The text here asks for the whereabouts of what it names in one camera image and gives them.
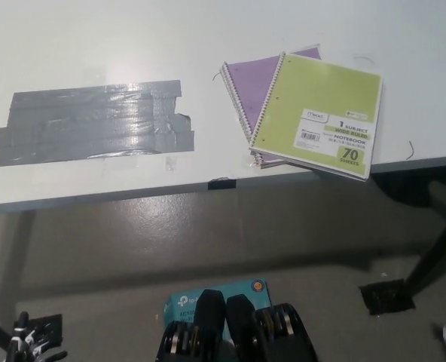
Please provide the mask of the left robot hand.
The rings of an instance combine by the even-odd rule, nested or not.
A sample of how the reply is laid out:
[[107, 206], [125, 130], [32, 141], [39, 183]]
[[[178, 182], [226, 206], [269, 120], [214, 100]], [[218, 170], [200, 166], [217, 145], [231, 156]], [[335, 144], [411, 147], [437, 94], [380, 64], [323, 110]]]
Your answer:
[[44, 354], [61, 347], [62, 343], [62, 314], [30, 318], [27, 311], [22, 311], [14, 322], [5, 361], [60, 361], [68, 356], [67, 351], [56, 351], [46, 356]]

